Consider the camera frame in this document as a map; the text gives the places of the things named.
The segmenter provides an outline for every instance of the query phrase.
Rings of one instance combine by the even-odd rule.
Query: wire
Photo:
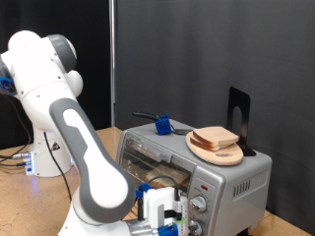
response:
[[[58,169],[59,169],[59,171],[60,171],[60,173],[61,173],[61,175],[62,175],[62,177],[63,177],[63,179],[64,179],[64,181],[65,181],[65,184],[66,184],[66,187],[67,187],[67,191],[68,191],[68,195],[69,195],[69,199],[70,199],[70,203],[71,203],[71,201],[72,201],[71,192],[70,192],[70,189],[69,189],[69,185],[68,185],[66,176],[65,176],[65,174],[63,173],[63,171],[61,170],[61,168],[60,168],[58,162],[56,161],[55,157],[54,157],[53,154],[52,154],[52,151],[51,151],[51,149],[50,149],[50,147],[49,147],[49,143],[48,143],[48,139],[47,139],[47,136],[46,136],[46,132],[44,132],[43,135],[45,136],[46,144],[47,144],[47,147],[48,147],[48,149],[49,149],[49,153],[50,153],[50,155],[51,155],[51,158],[53,159],[53,161],[54,161],[55,164],[57,165],[57,167],[58,167]]]
[[[138,220],[144,220],[144,200],[138,199]]]
[[[152,181],[154,181],[154,180],[156,180],[156,179],[159,179],[159,178],[167,178],[167,179],[170,179],[170,180],[172,180],[172,181],[174,182],[174,184],[175,184],[174,197],[175,197],[175,200],[176,200],[177,202],[179,202],[180,200],[179,200],[179,195],[178,195],[178,185],[177,185],[176,180],[174,180],[174,178],[172,178],[172,177],[170,177],[170,176],[167,176],[167,175],[159,175],[159,176],[157,176],[157,177],[155,177],[155,178],[149,180],[149,181],[147,182],[147,184],[150,184]]]
[[[15,109],[16,111],[16,114],[18,116],[18,119],[20,121],[20,124],[23,126],[23,128],[25,129],[25,131],[27,132],[28,134],[28,138],[29,138],[29,141],[26,145],[24,145],[23,147],[21,147],[19,150],[17,150],[16,152],[14,152],[12,155],[0,155],[0,158],[4,158],[4,159],[12,159],[12,156],[19,153],[21,150],[23,150],[24,148],[26,148],[30,143],[31,143],[31,135],[30,135],[30,132],[27,128],[27,126],[24,124],[21,116],[20,116],[20,113],[19,113],[19,110],[17,108],[17,106],[14,104],[14,102],[8,97],[8,95],[6,94],[2,94],[4,96],[4,98],[6,98],[13,106],[13,108]]]
[[[20,162],[20,163],[17,163],[17,164],[2,164],[2,163],[0,163],[0,165],[3,165],[3,166],[25,166],[25,165],[27,165],[27,163],[26,162]]]

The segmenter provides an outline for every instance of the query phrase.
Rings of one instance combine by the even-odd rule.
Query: black cable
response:
[[[17,164],[2,164],[2,163],[0,163],[0,165],[3,165],[3,166],[25,166],[25,165],[27,165],[27,163],[26,162],[20,162],[20,163],[17,163]]]
[[[14,104],[14,102],[6,95],[6,94],[2,94],[4,96],[4,98],[6,98],[13,106],[13,108],[15,109],[16,111],[16,114],[18,116],[18,119],[20,121],[20,124],[23,126],[23,128],[25,129],[25,131],[27,132],[28,134],[28,138],[29,138],[29,141],[26,145],[24,145],[23,147],[21,147],[19,150],[17,150],[16,152],[14,152],[12,155],[0,155],[0,158],[4,158],[4,159],[12,159],[12,156],[19,153],[21,150],[23,150],[24,148],[26,148],[30,143],[31,143],[31,135],[30,135],[30,132],[27,128],[27,126],[24,124],[21,116],[20,116],[20,113],[19,113],[19,110],[17,108],[17,106]]]
[[[171,133],[176,135],[187,135],[189,132],[192,132],[192,130],[182,130],[182,129],[175,129],[172,124],[170,124],[171,128],[174,130]]]
[[[144,200],[138,199],[138,220],[144,220]]]
[[[174,197],[175,197],[175,200],[176,200],[177,202],[179,202],[180,200],[179,200],[179,195],[178,195],[178,185],[177,185],[176,180],[174,180],[174,178],[172,178],[172,177],[170,177],[170,176],[167,176],[167,175],[159,175],[159,176],[157,176],[157,177],[155,177],[155,178],[149,180],[149,181],[147,182],[147,184],[150,184],[152,181],[154,181],[154,180],[156,180],[156,179],[159,179],[159,178],[167,178],[167,179],[170,179],[170,180],[172,180],[172,181],[174,182],[174,184],[175,184]]]
[[[47,144],[47,147],[48,147],[48,149],[49,149],[51,158],[53,159],[53,161],[54,161],[55,164],[57,165],[57,167],[58,167],[58,169],[59,169],[59,171],[60,171],[60,173],[61,173],[61,175],[62,175],[62,177],[63,177],[63,179],[64,179],[64,181],[65,181],[65,184],[66,184],[66,187],[67,187],[67,190],[68,190],[68,194],[69,194],[70,203],[71,203],[71,201],[72,201],[71,192],[70,192],[70,189],[69,189],[69,185],[68,185],[66,176],[65,176],[65,174],[63,173],[63,171],[61,170],[61,168],[60,168],[58,162],[56,161],[55,157],[54,157],[53,154],[52,154],[52,151],[51,151],[51,149],[50,149],[50,147],[49,147],[49,143],[48,143],[48,139],[47,139],[47,136],[46,136],[46,132],[44,132],[43,135],[45,136],[46,144]]]

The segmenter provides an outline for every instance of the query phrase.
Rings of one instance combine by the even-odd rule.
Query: toaster oven door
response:
[[[175,179],[179,189],[188,195],[195,166],[183,162],[170,151],[138,137],[126,136],[120,151],[119,164],[132,176],[136,188],[149,180],[167,175]],[[150,183],[153,188],[174,187],[167,178],[158,178]]]

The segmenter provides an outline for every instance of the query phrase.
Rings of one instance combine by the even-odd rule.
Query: blue clamp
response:
[[[156,120],[157,133],[165,135],[171,133],[168,115],[159,116],[160,120]]]
[[[136,190],[136,197],[142,199],[144,197],[144,192],[147,192],[152,187],[150,184],[143,183],[139,186],[138,190]]]
[[[2,89],[8,95],[17,94],[17,90],[14,86],[14,81],[6,77],[0,77],[0,89]]]
[[[159,236],[178,236],[178,228],[176,224],[165,225],[157,229]]]

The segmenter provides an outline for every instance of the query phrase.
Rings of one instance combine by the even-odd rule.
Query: bread slice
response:
[[[226,148],[226,147],[232,145],[232,144],[229,144],[229,145],[221,145],[221,146],[211,147],[208,144],[201,143],[194,136],[190,137],[190,143],[194,146],[197,146],[199,148],[206,149],[206,150],[220,150],[221,148]]]
[[[210,147],[231,145],[239,139],[238,136],[221,126],[195,129],[193,135],[200,143]]]

